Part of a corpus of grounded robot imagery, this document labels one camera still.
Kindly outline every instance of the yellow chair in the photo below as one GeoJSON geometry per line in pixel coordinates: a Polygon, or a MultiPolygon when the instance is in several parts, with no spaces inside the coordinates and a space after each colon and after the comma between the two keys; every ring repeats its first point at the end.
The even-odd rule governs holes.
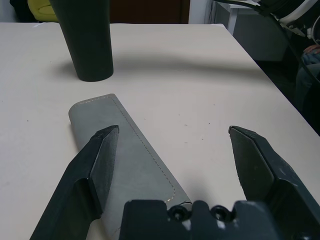
{"type": "Polygon", "coordinates": [[[40,22],[58,22],[49,0],[28,0],[28,6],[36,20],[40,22]]]}

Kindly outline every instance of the wall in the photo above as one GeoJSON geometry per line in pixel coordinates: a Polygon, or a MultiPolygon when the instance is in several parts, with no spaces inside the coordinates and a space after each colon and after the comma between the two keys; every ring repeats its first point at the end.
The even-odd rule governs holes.
{"type": "Polygon", "coordinates": [[[14,8],[10,5],[9,0],[0,0],[0,22],[16,22],[14,8]]]}
{"type": "Polygon", "coordinates": [[[204,24],[209,0],[190,0],[189,24],[204,24]]]}

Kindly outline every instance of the white stitching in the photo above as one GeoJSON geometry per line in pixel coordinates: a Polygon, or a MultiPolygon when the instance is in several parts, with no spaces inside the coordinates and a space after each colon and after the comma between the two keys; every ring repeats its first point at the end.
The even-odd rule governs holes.
{"type": "Polygon", "coordinates": [[[143,144],[143,146],[145,147],[145,149],[147,150],[147,152],[150,154],[150,156],[152,157],[154,163],[158,166],[158,168],[161,170],[162,174],[165,176],[165,178],[168,180],[169,184],[171,185],[171,187],[173,188],[173,196],[171,198],[169,198],[168,200],[164,201],[165,203],[168,203],[169,201],[171,201],[172,199],[174,199],[174,197],[176,196],[176,189],[174,187],[174,185],[171,183],[171,181],[169,180],[169,178],[167,177],[167,175],[165,174],[165,172],[162,170],[162,168],[160,167],[160,165],[157,163],[156,159],[154,158],[154,156],[151,154],[151,152],[149,151],[149,149],[147,148],[147,146],[145,145],[145,143],[142,141],[142,139],[140,138],[140,136],[138,135],[138,133],[136,132],[136,130],[134,129],[134,127],[130,124],[130,122],[128,121],[128,119],[126,118],[126,116],[124,115],[124,113],[121,111],[120,107],[118,106],[118,104],[116,103],[116,101],[110,97],[110,96],[104,96],[104,97],[99,97],[99,98],[95,98],[89,101],[84,101],[81,103],[78,103],[78,105],[81,104],[86,104],[86,103],[90,103],[93,101],[97,101],[100,99],[105,99],[105,98],[110,98],[114,105],[119,109],[120,113],[122,114],[122,116],[125,118],[126,122],[130,125],[130,127],[132,128],[132,130],[134,131],[135,135],[139,138],[139,140],[141,141],[141,143],[143,144]]]}

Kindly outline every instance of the table surface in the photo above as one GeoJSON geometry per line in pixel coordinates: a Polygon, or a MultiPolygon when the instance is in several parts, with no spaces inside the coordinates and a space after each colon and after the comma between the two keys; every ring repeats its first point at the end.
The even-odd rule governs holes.
{"type": "MultiPolygon", "coordinates": [[[[244,200],[230,125],[267,138],[320,203],[320,138],[217,25],[113,24],[114,74],[80,81],[57,23],[0,23],[0,234],[29,239],[77,154],[68,111],[117,95],[192,201],[244,200]]],[[[100,223],[87,239],[103,239],[100,223]]]]}

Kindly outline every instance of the person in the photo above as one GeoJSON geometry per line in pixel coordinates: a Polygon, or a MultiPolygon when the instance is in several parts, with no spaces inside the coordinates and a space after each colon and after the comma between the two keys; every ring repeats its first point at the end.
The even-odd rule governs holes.
{"type": "MultiPolygon", "coordinates": [[[[303,51],[302,61],[310,72],[317,77],[320,74],[320,45],[311,45],[303,51]]],[[[302,113],[304,101],[314,80],[301,67],[296,76],[295,103],[296,108],[302,113]]]]}

